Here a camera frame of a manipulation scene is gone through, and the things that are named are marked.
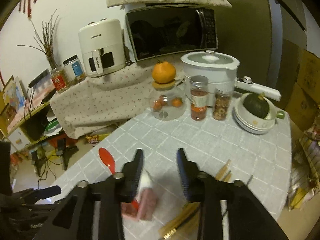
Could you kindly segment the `white plastic spoon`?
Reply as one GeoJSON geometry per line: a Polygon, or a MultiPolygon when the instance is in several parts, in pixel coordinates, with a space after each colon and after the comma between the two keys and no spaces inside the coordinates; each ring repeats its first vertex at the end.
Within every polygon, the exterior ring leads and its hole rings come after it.
{"type": "Polygon", "coordinates": [[[142,169],[139,184],[138,184],[138,191],[143,191],[144,189],[151,189],[153,188],[153,180],[146,169],[142,169]]]}

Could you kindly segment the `red plastic spoon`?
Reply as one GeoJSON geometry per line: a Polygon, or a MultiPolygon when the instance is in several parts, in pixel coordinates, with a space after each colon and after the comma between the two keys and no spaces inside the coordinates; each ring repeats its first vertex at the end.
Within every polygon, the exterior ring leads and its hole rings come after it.
{"type": "Polygon", "coordinates": [[[108,167],[111,174],[115,174],[116,172],[116,163],[112,154],[105,148],[99,148],[99,157],[100,160],[104,163],[105,166],[108,167]]]}

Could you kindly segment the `pink perforated utensil holder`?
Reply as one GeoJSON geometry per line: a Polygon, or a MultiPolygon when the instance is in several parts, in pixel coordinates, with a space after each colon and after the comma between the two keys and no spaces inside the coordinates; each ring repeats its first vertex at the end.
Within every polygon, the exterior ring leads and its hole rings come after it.
{"type": "Polygon", "coordinates": [[[152,220],[153,212],[155,211],[158,197],[153,189],[144,189],[140,195],[140,201],[137,204],[121,203],[121,214],[125,218],[135,221],[152,220]]]}

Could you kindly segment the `cluttered low shelf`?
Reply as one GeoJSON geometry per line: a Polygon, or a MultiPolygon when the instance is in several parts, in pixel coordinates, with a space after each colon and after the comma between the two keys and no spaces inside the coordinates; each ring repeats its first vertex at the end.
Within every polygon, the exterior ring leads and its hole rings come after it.
{"type": "Polygon", "coordinates": [[[78,150],[77,140],[69,138],[57,118],[51,116],[50,99],[56,90],[49,70],[42,72],[30,84],[24,106],[9,124],[10,154],[28,153],[33,146],[47,141],[55,148],[55,156],[60,158],[65,171],[70,157],[78,150]]]}

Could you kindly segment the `floral cabinet cloth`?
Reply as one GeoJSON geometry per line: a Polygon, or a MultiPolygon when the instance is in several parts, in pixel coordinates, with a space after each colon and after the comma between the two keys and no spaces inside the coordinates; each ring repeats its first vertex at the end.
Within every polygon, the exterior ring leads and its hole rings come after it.
{"type": "Polygon", "coordinates": [[[101,77],[87,77],[61,94],[55,94],[50,106],[68,137],[78,139],[117,121],[130,119],[149,107],[153,89],[151,76],[155,64],[167,61],[182,79],[180,54],[133,63],[101,77]]]}

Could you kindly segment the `clear glass jar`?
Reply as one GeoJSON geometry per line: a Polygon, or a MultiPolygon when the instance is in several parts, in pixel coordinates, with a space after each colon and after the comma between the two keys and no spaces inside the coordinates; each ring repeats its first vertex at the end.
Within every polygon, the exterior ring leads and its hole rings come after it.
{"type": "Polygon", "coordinates": [[[158,120],[178,119],[185,113],[185,93],[176,86],[176,80],[169,83],[153,81],[149,96],[151,114],[158,120]]]}

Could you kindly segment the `stacked white plates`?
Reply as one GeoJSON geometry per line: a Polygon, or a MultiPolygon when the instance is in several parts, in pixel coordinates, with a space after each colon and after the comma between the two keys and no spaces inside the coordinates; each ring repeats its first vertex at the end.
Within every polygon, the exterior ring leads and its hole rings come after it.
{"type": "Polygon", "coordinates": [[[252,134],[262,135],[269,132],[276,124],[273,120],[264,120],[254,117],[251,113],[245,109],[241,110],[241,105],[234,106],[233,115],[236,122],[241,128],[252,134]]]}

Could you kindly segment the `dried fruit snack jar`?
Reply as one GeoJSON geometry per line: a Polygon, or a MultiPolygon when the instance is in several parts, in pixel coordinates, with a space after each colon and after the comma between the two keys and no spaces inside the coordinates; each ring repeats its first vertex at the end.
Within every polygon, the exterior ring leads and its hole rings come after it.
{"type": "Polygon", "coordinates": [[[222,121],[226,119],[232,96],[232,89],[217,88],[215,90],[215,100],[213,107],[213,118],[215,120],[222,121]]]}

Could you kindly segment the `large orange fruit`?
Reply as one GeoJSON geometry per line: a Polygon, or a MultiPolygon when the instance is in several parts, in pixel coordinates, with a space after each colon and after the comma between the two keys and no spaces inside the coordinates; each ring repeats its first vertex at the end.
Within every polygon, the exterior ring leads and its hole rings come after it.
{"type": "Polygon", "coordinates": [[[169,62],[163,61],[155,64],[152,78],[160,84],[170,83],[175,79],[176,68],[169,62]]]}

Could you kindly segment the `red spice jar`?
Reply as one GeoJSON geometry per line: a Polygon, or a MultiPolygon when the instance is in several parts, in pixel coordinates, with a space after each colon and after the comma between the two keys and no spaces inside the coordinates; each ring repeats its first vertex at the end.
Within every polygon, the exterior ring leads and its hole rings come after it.
{"type": "Polygon", "coordinates": [[[192,76],[190,79],[191,118],[201,121],[206,117],[208,100],[208,78],[192,76]]]}

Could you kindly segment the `dark green squash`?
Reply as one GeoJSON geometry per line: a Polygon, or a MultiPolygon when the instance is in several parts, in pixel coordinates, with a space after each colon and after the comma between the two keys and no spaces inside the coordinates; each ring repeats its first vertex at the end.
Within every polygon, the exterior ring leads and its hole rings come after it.
{"type": "Polygon", "coordinates": [[[264,93],[251,93],[246,96],[242,104],[245,109],[258,118],[264,119],[269,113],[270,107],[264,93]]]}

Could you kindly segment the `red label jar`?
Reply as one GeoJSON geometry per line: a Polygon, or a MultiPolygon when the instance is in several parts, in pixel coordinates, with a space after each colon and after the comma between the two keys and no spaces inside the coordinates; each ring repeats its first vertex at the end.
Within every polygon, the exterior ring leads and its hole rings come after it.
{"type": "Polygon", "coordinates": [[[52,70],[51,80],[58,93],[63,93],[70,87],[67,75],[61,66],[58,66],[52,70]]]}

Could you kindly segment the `black microwave oven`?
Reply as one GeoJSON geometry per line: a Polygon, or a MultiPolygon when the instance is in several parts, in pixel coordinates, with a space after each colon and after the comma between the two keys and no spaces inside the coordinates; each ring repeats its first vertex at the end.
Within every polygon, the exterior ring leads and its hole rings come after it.
{"type": "Polygon", "coordinates": [[[213,9],[152,5],[127,12],[125,20],[136,61],[218,48],[213,9]]]}

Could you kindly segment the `cardboard boxes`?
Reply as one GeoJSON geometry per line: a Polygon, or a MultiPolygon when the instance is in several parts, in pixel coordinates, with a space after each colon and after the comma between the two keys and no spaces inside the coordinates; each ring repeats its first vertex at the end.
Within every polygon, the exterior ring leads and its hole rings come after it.
{"type": "Polygon", "coordinates": [[[285,110],[301,131],[319,120],[319,57],[284,40],[276,89],[285,110]]]}

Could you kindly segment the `dried branches vase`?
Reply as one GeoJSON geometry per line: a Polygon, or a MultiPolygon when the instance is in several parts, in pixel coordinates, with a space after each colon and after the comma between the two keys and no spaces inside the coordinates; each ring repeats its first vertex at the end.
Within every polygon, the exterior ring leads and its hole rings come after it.
{"type": "Polygon", "coordinates": [[[56,33],[56,26],[59,19],[58,15],[55,15],[54,11],[48,21],[41,22],[41,31],[37,31],[35,24],[30,20],[33,27],[33,39],[37,46],[18,44],[18,47],[33,48],[43,53],[51,67],[51,70],[55,70],[58,67],[54,58],[54,38],[56,33]]]}

